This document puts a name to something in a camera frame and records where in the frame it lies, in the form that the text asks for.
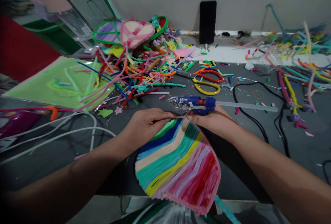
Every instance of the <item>blue glue gun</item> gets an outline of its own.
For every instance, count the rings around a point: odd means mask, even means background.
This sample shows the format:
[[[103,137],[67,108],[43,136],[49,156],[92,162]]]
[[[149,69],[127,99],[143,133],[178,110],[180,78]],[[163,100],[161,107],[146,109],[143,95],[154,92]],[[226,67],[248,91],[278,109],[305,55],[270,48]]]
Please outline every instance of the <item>blue glue gun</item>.
[[[206,99],[200,96],[178,96],[171,101],[180,108],[191,108],[198,115],[208,115],[210,111],[215,110],[216,106],[215,98],[209,96]]]

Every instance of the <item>striped craft piece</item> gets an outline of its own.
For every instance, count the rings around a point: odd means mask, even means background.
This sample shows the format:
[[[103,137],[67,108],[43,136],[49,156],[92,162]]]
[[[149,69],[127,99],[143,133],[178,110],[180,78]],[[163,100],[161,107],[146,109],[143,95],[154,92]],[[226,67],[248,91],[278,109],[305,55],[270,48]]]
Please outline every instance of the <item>striped craft piece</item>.
[[[149,197],[172,200],[200,215],[210,210],[221,180],[209,141],[187,119],[168,122],[140,149],[135,168]]]

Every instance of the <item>left hand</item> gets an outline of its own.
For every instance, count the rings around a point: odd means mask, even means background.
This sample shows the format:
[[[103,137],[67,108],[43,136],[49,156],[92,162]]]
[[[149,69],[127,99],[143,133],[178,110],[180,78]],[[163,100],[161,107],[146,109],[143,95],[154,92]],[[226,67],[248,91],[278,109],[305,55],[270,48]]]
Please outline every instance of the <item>left hand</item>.
[[[176,115],[161,109],[139,110],[118,135],[132,152],[150,141]]]

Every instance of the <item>yellow scissors handle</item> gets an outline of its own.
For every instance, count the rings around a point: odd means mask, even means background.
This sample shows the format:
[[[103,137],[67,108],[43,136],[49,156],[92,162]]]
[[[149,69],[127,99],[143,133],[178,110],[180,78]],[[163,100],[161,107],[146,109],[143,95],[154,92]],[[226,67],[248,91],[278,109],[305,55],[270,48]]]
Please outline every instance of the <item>yellow scissors handle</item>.
[[[217,84],[214,84],[214,83],[209,83],[209,82],[204,82],[204,81],[199,81],[199,80],[196,80],[195,78],[192,79],[193,82],[195,83],[195,88],[201,92],[202,94],[205,94],[205,95],[216,95],[218,93],[220,93],[221,91],[221,87]],[[198,84],[204,84],[204,85],[209,85],[209,86],[212,86],[212,87],[215,87],[217,89],[217,91],[214,91],[214,92],[208,92],[208,91],[204,91],[203,89],[200,88],[200,86]]]

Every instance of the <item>black phone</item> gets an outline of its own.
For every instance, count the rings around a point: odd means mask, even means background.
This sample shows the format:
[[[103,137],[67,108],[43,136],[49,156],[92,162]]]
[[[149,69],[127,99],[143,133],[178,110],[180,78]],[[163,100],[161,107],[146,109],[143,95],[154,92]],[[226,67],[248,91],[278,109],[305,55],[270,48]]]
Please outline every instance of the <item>black phone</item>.
[[[212,44],[215,37],[216,1],[200,3],[200,44]]]

